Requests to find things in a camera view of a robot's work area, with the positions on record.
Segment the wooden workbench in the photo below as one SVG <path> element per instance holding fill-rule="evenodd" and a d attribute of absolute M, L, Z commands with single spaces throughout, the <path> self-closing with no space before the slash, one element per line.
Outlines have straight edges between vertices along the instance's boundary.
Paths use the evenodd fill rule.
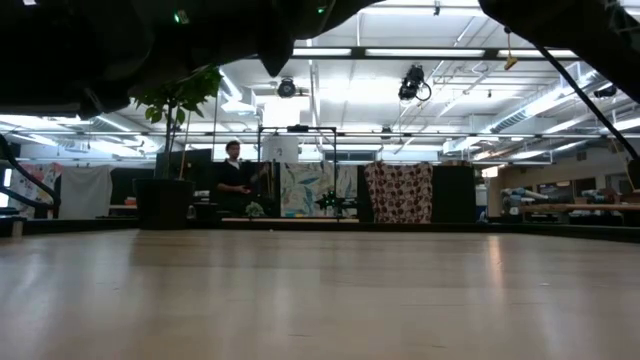
<path fill-rule="evenodd" d="M 521 205 L 524 213 L 557 213 L 561 222 L 567 223 L 568 214 L 574 211 L 618 212 L 625 226 L 640 226 L 640 204 L 534 204 Z"/>

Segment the black tubular stand frame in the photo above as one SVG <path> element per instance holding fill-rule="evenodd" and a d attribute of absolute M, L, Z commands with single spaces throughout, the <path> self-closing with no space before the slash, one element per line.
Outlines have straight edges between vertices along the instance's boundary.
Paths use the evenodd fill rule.
<path fill-rule="evenodd" d="M 337 182 L 337 129 L 334 127 L 289 125 L 289 126 L 260 126 L 257 132 L 257 160 L 268 166 L 265 180 L 267 189 L 264 194 L 269 196 L 276 206 L 275 214 L 281 216 L 280 210 L 280 164 L 278 162 L 263 162 L 261 159 L 262 141 L 267 136 L 293 136 L 299 141 L 299 162 L 332 162 L 334 164 L 334 182 Z M 333 217 L 341 215 L 334 212 Z"/>

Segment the green potted plant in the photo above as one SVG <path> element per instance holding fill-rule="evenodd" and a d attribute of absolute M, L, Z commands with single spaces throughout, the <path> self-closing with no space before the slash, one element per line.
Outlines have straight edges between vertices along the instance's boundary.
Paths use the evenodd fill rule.
<path fill-rule="evenodd" d="M 136 107 L 145 108 L 146 120 L 165 124 L 164 150 L 157 156 L 155 175 L 133 181 L 142 229 L 180 230 L 186 227 L 194 184 L 172 174 L 175 138 L 178 128 L 192 114 L 202 114 L 199 106 L 217 96 L 222 79 L 219 67 L 208 65 L 185 79 L 167 82 L 133 97 Z"/>

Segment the grey hanging cloth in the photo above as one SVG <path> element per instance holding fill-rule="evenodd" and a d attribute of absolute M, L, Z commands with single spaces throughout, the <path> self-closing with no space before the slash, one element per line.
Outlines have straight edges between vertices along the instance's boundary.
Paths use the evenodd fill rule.
<path fill-rule="evenodd" d="M 107 216 L 112 194 L 112 168 L 63 167 L 61 171 L 62 220 L 94 220 Z"/>

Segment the brown dotted cloth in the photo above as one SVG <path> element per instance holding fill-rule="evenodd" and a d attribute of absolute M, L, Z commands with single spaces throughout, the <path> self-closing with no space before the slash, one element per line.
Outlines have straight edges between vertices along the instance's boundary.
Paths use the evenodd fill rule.
<path fill-rule="evenodd" d="M 432 215 L 433 166 L 429 163 L 391 165 L 374 162 L 364 167 L 374 221 L 429 224 Z"/>

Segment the leaf pattern cloth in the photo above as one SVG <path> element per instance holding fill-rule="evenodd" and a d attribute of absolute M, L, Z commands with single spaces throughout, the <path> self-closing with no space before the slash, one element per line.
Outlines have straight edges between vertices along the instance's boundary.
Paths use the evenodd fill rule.
<path fill-rule="evenodd" d="M 331 190 L 340 198 L 358 194 L 356 165 L 338 165 L 334 182 L 332 162 L 281 163 L 280 210 L 282 217 L 333 217 L 332 208 L 322 210 L 317 203 Z"/>

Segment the person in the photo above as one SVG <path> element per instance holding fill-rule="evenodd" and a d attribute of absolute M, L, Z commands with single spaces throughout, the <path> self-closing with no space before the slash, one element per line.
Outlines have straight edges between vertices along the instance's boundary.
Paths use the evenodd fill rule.
<path fill-rule="evenodd" d="M 237 140 L 225 146 L 226 159 L 217 166 L 214 200 L 221 210 L 233 216 L 245 216 L 246 208 L 257 200 L 253 189 L 268 173 L 268 166 L 255 165 L 240 160 L 241 144 Z"/>

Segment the white red floral cloth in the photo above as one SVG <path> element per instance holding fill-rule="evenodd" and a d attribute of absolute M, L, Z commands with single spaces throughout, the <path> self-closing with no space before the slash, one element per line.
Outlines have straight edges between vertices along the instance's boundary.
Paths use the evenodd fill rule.
<path fill-rule="evenodd" d="M 38 181 L 54 190 L 57 194 L 60 194 L 62 167 L 59 164 L 23 164 L 23 168 Z M 39 203 L 53 203 L 52 198 L 48 193 L 36 186 L 19 172 L 13 170 L 9 180 L 10 190 Z M 58 209 L 47 210 L 34 208 L 13 198 L 8 200 L 8 206 L 15 208 L 19 211 L 21 216 L 28 219 L 56 219 L 59 213 Z"/>

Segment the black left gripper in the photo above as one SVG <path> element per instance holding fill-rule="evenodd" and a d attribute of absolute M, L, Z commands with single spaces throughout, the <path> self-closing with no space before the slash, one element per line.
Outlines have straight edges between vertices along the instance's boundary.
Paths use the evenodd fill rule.
<path fill-rule="evenodd" d="M 248 37 L 234 46 L 235 60 L 259 57 L 270 77 L 280 74 L 294 43 L 341 25 L 383 0 L 234 0 L 234 17 Z"/>

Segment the yellow hanging connector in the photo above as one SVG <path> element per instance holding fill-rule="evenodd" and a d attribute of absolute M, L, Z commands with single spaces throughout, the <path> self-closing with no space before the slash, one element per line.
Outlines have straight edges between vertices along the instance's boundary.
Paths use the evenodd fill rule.
<path fill-rule="evenodd" d="M 509 71 L 518 62 L 518 59 L 512 54 L 512 47 L 511 47 L 512 30 L 509 27 L 505 27 L 504 32 L 507 35 L 507 51 L 506 51 L 506 62 L 504 64 L 504 70 Z"/>

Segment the black aluminium table frame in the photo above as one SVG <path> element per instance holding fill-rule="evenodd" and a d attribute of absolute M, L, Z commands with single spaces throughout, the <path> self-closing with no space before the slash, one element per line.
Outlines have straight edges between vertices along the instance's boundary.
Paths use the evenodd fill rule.
<path fill-rule="evenodd" d="M 291 56 L 306 60 L 485 60 L 497 61 L 505 57 L 499 48 L 415 48 L 415 47 L 300 47 Z M 541 236 L 559 236 L 606 240 L 640 244 L 640 226 L 594 226 L 594 225 L 545 225 L 545 224 L 480 224 L 466 222 L 444 207 L 454 190 L 452 184 L 436 196 L 436 219 L 430 224 L 375 223 L 369 220 L 357 222 L 330 218 L 221 218 L 189 220 L 188 229 L 221 230 L 282 230 L 282 231 L 356 231 L 356 232 L 427 232 L 427 233 L 511 233 Z M 106 231 L 132 229 L 139 222 L 133 218 L 99 218 L 96 220 L 27 220 L 6 209 L 0 210 L 0 238 L 20 235 L 71 233 L 84 231 Z"/>

